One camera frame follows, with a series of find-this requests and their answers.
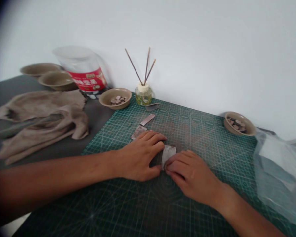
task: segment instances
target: wooden stick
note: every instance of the wooden stick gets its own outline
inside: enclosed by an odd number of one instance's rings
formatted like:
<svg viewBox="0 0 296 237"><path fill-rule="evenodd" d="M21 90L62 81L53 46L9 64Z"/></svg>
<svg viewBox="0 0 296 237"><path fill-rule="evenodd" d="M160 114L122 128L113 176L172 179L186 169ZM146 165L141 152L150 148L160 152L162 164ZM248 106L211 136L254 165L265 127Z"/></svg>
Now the wooden stick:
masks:
<svg viewBox="0 0 296 237"><path fill-rule="evenodd" d="M136 74L137 74L137 76L138 76L138 79L140 80L141 85L143 85L143 83L142 83L142 81L141 81L141 79L140 79L140 77L139 77L139 75L138 75L138 73L137 73L137 71L136 71L136 68L135 68L135 66L134 66L134 64L133 64L133 62L132 62L132 60L131 60L131 58L130 58L128 52L127 52L127 49L125 49L125 51L126 51L126 53L127 53L127 56L128 56L128 58L129 58L129 60L130 60L131 63L132 63L133 68L135 69L135 72L136 72Z"/></svg>
<svg viewBox="0 0 296 237"><path fill-rule="evenodd" d="M146 64L146 72L145 72L145 82L144 82L144 85L146 85L146 77L147 77L147 68L148 68L148 60L149 60L149 53L150 53L150 47L148 49L148 56L147 56L147 64Z"/></svg>
<svg viewBox="0 0 296 237"><path fill-rule="evenodd" d="M151 65L151 68L150 68L150 70L149 70L149 73L148 73L148 75L147 75L147 78L146 78L146 80L145 80L145 83L146 83L146 81L147 81L147 79L148 79L148 77L149 77L149 75L150 75L151 69L152 69L152 67L153 67L154 64L155 64L155 61L156 61L156 59L154 59L154 62L153 62L152 65Z"/></svg>

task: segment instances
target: bottle cap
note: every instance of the bottle cap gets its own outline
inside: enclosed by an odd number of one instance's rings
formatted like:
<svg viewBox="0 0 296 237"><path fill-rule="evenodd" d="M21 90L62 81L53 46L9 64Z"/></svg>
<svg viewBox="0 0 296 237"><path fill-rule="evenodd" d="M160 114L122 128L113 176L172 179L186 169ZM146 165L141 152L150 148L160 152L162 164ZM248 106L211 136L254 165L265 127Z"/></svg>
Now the bottle cap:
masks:
<svg viewBox="0 0 296 237"><path fill-rule="evenodd" d="M146 85L142 85L141 83L139 83L138 85L138 90L141 92L141 93L145 93L147 92L149 89L149 85L146 83Z"/></svg>

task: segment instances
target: tan bowl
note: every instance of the tan bowl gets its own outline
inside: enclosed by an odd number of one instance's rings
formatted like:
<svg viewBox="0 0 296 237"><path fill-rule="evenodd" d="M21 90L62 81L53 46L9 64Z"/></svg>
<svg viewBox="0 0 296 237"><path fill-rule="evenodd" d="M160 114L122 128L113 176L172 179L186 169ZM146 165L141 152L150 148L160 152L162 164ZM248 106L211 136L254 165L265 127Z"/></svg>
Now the tan bowl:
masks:
<svg viewBox="0 0 296 237"><path fill-rule="evenodd" d="M31 64L20 69L20 72L24 75L32 76L38 79L40 76L51 71L61 71L62 68L58 64L53 63L39 63Z"/></svg>
<svg viewBox="0 0 296 237"><path fill-rule="evenodd" d="M237 129L235 129L233 126L231 126L230 123L228 123L228 121L227 121L227 117L237 119L240 122L244 123L247 128L247 133L242 133L242 132L238 131ZM256 134L256 127L250 122L250 120L248 120L245 116L238 114L236 112L227 112L225 114L224 126L229 132L231 132L232 134L235 134L235 135L254 136Z"/></svg>
<svg viewBox="0 0 296 237"><path fill-rule="evenodd" d="M125 103L120 105L111 105L111 99L117 96L126 97ZM109 107L110 109L118 110L126 108L131 102L132 92L126 88L112 88L101 94L99 102L101 105Z"/></svg>
<svg viewBox="0 0 296 237"><path fill-rule="evenodd" d="M57 91L70 91L78 88L71 76L65 71L48 72L42 75L38 82Z"/></svg>

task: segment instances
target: beige cloth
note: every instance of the beige cloth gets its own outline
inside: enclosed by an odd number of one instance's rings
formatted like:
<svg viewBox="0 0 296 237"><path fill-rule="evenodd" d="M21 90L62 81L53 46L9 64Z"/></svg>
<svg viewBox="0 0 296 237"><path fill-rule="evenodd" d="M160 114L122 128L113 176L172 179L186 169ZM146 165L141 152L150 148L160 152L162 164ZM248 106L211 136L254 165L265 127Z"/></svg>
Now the beige cloth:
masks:
<svg viewBox="0 0 296 237"><path fill-rule="evenodd" d="M0 159L6 159L9 165L67 136L72 135L73 139L87 136L88 116L82 111L85 101L79 90L38 91L14 97L0 107L0 119L22 122L50 114L62 114L63 119L34 124L5 140Z"/></svg>

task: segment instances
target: reed diffuser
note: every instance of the reed diffuser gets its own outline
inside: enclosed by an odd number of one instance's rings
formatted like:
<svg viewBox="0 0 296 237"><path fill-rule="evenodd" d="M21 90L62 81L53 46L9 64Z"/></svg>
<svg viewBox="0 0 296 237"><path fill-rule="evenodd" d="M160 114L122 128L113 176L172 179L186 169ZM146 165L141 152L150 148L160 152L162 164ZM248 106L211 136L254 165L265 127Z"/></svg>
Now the reed diffuser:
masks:
<svg viewBox="0 0 296 237"><path fill-rule="evenodd" d="M132 60L131 60L128 52L127 52L127 49L125 49L125 51L127 53L127 56L129 58L129 60L132 63L132 66L133 66L133 68L134 68L134 70L135 70L135 72L137 74L137 77L138 77L138 79L140 81L140 83L138 84L138 86L135 89L136 102L139 105L144 105L144 106L145 105L149 105L151 103L151 99L152 99L152 90L150 89L148 83L146 83L146 82L147 82L147 79L148 79L148 77L150 75L151 69L152 69L152 67L155 64L156 59L154 59L152 65L151 65L151 68L150 68L150 70L148 72L148 75L147 75L148 61L149 61L149 54L150 54L150 47L149 47L149 49L148 49L148 56L147 56L147 63L146 63L145 80L144 80L144 83L143 83L141 81L138 73L137 73L137 70L136 70L136 68L135 68L135 66L134 66L134 64L133 64L133 62L132 62Z"/></svg>

